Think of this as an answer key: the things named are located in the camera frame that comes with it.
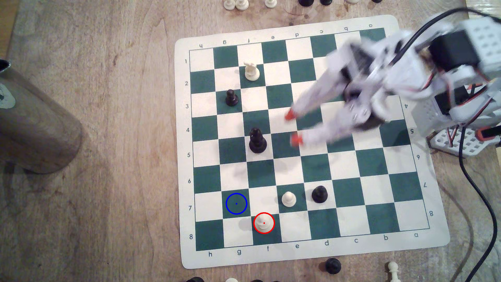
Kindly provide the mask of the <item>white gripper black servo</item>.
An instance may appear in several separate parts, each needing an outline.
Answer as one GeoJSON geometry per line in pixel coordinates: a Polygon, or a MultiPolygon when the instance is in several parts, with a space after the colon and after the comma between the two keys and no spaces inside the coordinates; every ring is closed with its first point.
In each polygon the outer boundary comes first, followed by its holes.
{"type": "Polygon", "coordinates": [[[347,41],[328,53],[326,72],[292,103],[285,120],[301,118],[335,97],[341,97],[345,104],[328,122],[293,133],[291,145],[332,143],[372,129],[389,119],[389,96],[426,99],[428,73],[414,45],[403,51],[409,41],[347,41]]]}

